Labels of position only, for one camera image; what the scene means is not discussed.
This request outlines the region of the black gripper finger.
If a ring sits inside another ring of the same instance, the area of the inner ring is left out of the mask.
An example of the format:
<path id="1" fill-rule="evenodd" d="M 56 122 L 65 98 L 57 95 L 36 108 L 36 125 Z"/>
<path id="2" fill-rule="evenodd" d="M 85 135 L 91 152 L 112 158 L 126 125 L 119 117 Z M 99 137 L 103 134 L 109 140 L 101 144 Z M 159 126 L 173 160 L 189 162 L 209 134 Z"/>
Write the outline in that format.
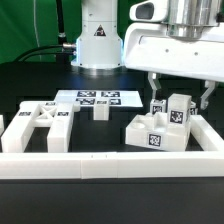
<path id="1" fill-rule="evenodd" d="M 161 88 L 161 85 L 159 82 L 160 77 L 161 77 L 161 75 L 158 73 L 154 73 L 154 72 L 148 73 L 148 81 L 152 88 L 152 98 L 153 99 L 156 98 L 156 93 Z"/>
<path id="2" fill-rule="evenodd" d="M 209 105 L 209 97 L 210 95 L 214 92 L 214 90 L 217 87 L 217 82 L 216 81 L 205 81 L 205 92 L 201 96 L 201 103 L 200 103 L 200 108 L 202 110 L 205 110 L 208 105 Z"/>

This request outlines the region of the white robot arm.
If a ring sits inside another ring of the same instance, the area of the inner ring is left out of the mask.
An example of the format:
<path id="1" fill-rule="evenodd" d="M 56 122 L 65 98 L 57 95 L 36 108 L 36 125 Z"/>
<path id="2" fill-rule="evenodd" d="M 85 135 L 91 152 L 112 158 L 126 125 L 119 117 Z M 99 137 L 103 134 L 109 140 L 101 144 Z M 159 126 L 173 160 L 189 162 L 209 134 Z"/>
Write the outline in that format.
<path id="1" fill-rule="evenodd" d="M 117 34 L 118 0 L 81 0 L 82 33 L 72 62 L 91 75 L 122 65 L 146 71 L 153 90 L 161 74 L 201 79 L 201 107 L 224 83 L 222 0 L 144 0 L 129 11 L 132 24 Z"/>

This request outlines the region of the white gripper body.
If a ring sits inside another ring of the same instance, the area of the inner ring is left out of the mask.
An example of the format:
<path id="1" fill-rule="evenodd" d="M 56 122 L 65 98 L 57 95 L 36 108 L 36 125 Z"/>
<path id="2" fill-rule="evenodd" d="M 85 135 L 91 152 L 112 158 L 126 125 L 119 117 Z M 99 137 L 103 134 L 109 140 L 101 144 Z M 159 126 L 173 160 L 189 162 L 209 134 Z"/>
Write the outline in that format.
<path id="1" fill-rule="evenodd" d="M 200 39 L 167 35 L 165 24 L 133 23 L 126 31 L 127 68 L 224 82 L 224 23 L 206 27 Z"/>

